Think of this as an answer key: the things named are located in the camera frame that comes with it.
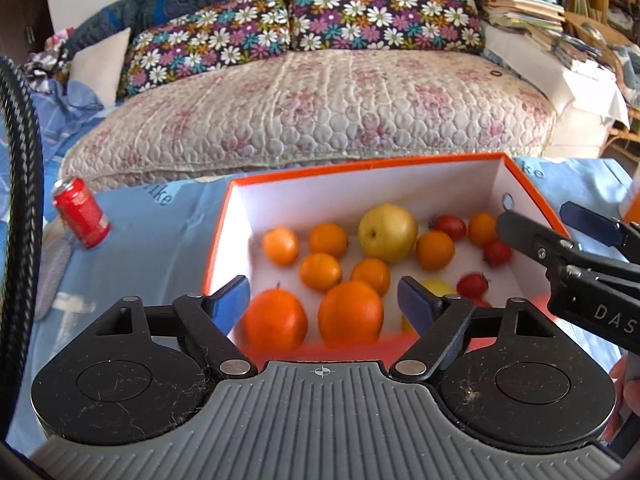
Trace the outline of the person's right hand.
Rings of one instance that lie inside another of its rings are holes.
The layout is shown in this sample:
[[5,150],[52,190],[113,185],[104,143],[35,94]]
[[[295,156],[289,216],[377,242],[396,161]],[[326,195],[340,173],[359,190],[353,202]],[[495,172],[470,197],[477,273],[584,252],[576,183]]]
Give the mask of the person's right hand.
[[640,392],[638,379],[627,379],[628,354],[622,356],[611,368],[608,376],[612,379],[615,387],[616,403],[612,416],[604,430],[602,439],[611,442],[620,431],[628,414],[633,412],[639,414]]

